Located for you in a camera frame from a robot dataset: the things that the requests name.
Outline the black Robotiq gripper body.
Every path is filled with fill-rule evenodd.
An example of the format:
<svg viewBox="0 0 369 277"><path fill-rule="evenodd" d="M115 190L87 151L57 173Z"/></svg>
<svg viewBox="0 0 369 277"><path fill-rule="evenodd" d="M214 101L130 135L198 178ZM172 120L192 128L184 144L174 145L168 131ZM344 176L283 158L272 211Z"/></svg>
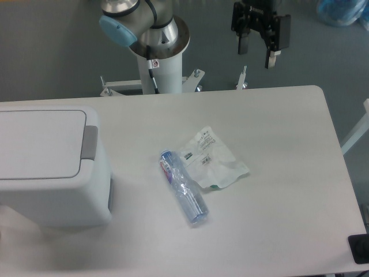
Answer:
<svg viewBox="0 0 369 277"><path fill-rule="evenodd" d="M276 1L236 1L233 5L231 30L238 36L251 30L263 36L271 30L276 15Z"/></svg>

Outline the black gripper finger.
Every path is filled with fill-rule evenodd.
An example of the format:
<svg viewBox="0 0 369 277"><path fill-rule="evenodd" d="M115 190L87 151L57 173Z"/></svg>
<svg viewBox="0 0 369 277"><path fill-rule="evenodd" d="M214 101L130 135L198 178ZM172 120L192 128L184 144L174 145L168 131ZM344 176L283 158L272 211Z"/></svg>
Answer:
<svg viewBox="0 0 369 277"><path fill-rule="evenodd" d="M291 15L268 14L262 19L261 38L266 45L265 68L275 67L282 49L288 48L291 37Z"/></svg>
<svg viewBox="0 0 369 277"><path fill-rule="evenodd" d="M247 54L249 33L238 34L238 54Z"/></svg>

